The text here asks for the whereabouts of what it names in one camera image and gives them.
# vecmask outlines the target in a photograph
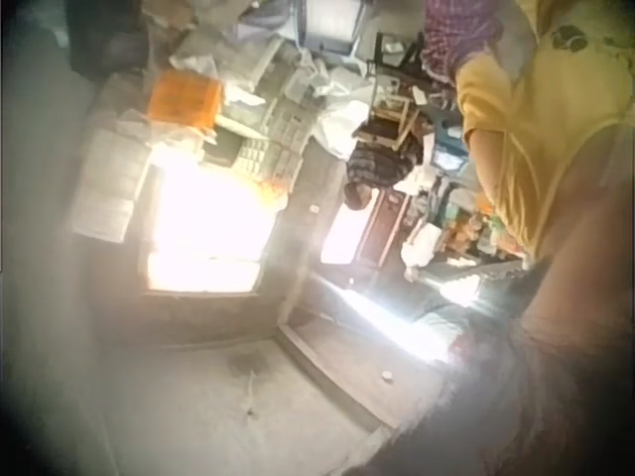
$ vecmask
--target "sunlight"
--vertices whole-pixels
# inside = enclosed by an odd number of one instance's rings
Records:
[[[231,170],[165,169],[148,260],[153,290],[248,293],[260,274],[276,211]]]
[[[348,265],[353,261],[378,195],[379,190],[373,189],[370,203],[363,210],[353,211],[344,204],[339,208],[321,249],[323,263]]]

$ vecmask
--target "yellow shirt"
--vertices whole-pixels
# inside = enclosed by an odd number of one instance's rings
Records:
[[[504,133],[496,213],[538,257],[559,184],[581,146],[615,124],[635,126],[635,27],[603,2],[580,0],[538,44],[516,84],[489,54],[456,78],[467,136]]]

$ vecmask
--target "wall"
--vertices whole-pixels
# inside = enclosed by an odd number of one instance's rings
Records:
[[[297,277],[306,246],[313,246],[313,231],[320,213],[328,213],[325,196],[333,173],[343,167],[311,140],[288,207],[279,216],[258,296],[187,298],[146,296],[140,287],[139,247],[153,195],[150,176],[135,210],[126,243],[111,245],[83,240],[86,280],[92,296],[100,335],[127,342],[183,344],[267,335],[276,326],[279,306]]]

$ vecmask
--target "paper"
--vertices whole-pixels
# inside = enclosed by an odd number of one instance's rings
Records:
[[[428,104],[426,93],[417,86],[413,86],[413,97],[415,98],[415,103],[418,106],[425,106]]]

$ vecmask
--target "man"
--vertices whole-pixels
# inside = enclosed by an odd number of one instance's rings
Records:
[[[346,206],[351,210],[363,210],[370,203],[373,188],[392,188],[405,179],[415,165],[423,161],[423,137],[426,132],[424,123],[416,122],[412,133],[398,151],[358,141],[346,163]]]

